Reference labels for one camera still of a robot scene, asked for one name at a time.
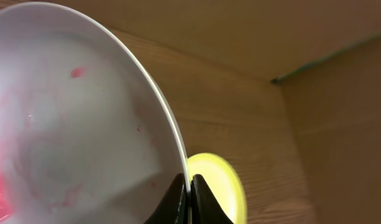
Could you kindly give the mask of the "white plate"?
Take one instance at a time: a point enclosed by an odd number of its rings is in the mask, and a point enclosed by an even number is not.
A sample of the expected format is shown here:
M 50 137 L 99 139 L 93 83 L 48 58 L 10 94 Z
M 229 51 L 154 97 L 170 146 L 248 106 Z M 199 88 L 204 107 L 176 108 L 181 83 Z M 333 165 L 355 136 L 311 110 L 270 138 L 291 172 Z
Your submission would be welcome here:
M 1 223 L 145 223 L 185 162 L 160 88 L 111 31 L 59 4 L 0 10 Z

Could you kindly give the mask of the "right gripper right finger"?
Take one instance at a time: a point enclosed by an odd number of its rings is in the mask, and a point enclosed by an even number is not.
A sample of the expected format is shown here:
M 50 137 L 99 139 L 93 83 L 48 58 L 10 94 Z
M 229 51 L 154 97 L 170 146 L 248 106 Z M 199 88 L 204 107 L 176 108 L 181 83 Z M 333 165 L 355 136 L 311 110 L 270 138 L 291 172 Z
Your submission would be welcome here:
M 194 224 L 233 224 L 200 174 L 191 181 L 191 206 Z

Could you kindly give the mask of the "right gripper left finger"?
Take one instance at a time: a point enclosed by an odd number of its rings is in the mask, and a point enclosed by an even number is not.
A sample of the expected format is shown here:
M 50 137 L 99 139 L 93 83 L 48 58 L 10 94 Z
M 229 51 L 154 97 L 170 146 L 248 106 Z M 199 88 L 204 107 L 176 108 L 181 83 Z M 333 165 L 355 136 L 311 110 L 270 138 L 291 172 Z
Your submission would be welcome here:
M 144 224 L 186 224 L 188 204 L 185 176 L 177 174 L 159 205 Z

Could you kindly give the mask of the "yellow green plate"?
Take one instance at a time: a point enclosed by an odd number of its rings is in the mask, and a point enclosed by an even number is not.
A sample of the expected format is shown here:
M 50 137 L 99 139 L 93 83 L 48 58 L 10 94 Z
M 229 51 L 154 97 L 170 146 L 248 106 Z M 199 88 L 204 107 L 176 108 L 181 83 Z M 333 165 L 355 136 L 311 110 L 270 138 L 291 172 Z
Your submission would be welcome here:
M 216 154 L 199 153 L 188 158 L 188 171 L 190 176 L 203 176 L 223 212 L 234 224 L 247 223 L 244 188 L 228 161 Z

